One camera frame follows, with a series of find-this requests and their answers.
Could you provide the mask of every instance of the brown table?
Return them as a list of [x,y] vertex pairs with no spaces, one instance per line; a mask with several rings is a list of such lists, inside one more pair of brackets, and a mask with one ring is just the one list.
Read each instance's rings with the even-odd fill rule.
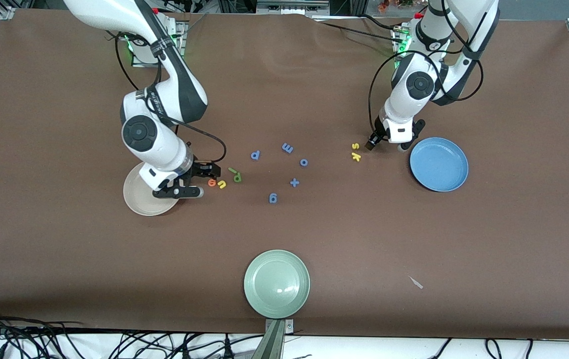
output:
[[[147,218],[122,197],[138,161],[119,137],[132,89],[113,43],[68,12],[18,10],[0,24],[0,313],[261,332],[244,270],[283,248],[312,279],[294,316],[303,334],[569,338],[564,23],[501,22],[480,92],[419,114],[422,137],[467,154],[469,178],[452,193],[421,187],[394,146],[350,157],[351,143],[370,134],[367,91],[390,53],[383,39],[303,16],[209,15],[187,41],[210,102],[196,124],[227,142],[222,166],[243,182],[225,170],[227,188],[202,181],[205,197]],[[389,95],[390,67],[374,112]],[[141,86],[154,77],[130,73]],[[219,154],[213,141],[179,134],[199,157]]]

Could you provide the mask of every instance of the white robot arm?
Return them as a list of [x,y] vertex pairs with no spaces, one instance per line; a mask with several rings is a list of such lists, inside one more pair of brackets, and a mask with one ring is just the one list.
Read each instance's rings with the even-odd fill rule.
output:
[[121,137],[128,150],[145,162],[139,174],[154,197],[201,197],[202,188],[187,188],[191,177],[216,178],[220,168],[214,163],[196,164],[191,149],[170,127],[200,120],[207,109],[207,95],[157,15],[144,0],[64,2],[91,27],[136,34],[150,44],[169,79],[123,98]]
[[[386,137],[407,150],[424,127],[422,120],[414,124],[414,116],[429,101],[443,106],[459,100],[498,21],[498,0],[431,0],[424,17],[407,25],[412,40],[393,74],[393,90],[366,147],[372,150]],[[447,66],[442,59],[458,22],[470,39],[457,62]]]

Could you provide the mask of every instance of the plate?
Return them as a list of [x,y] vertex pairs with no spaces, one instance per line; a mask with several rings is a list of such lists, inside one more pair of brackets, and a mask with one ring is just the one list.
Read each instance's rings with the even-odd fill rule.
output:
[[141,216],[157,216],[174,207],[178,200],[175,198],[156,198],[150,188],[139,175],[145,162],[133,168],[123,184],[123,198],[130,209]]
[[307,301],[309,271],[295,254],[269,250],[247,268],[244,291],[251,307],[262,316],[282,319],[293,316]]
[[410,162],[415,178],[430,190],[456,190],[468,177],[468,160],[462,149],[440,137],[430,137],[415,145]]

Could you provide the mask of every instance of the table surface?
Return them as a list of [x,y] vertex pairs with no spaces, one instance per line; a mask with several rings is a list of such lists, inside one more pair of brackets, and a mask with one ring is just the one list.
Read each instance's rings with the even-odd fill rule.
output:
[[[298,15],[208,15],[185,56],[210,103],[195,124],[225,140],[221,166],[243,182],[225,170],[227,188],[202,180],[203,198],[152,218],[123,201],[137,159],[118,113],[132,88],[105,36],[66,11],[20,9],[0,23],[0,313],[261,332],[244,271],[282,248],[309,268],[309,300],[294,315],[305,334],[569,337],[564,23],[500,22],[479,93],[419,113],[422,137],[450,139],[469,159],[466,184],[434,193],[395,146],[350,156],[370,134],[367,91],[387,41]],[[130,73],[141,86],[154,77]],[[374,112],[391,74],[374,86]],[[179,135],[201,159],[219,154]]]

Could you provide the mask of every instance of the green plate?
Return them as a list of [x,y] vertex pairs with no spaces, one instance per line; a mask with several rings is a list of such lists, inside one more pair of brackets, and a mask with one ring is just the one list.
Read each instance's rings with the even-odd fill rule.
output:
[[268,250],[256,257],[245,273],[245,296],[262,316],[281,319],[293,316],[309,296],[309,271],[295,254]]

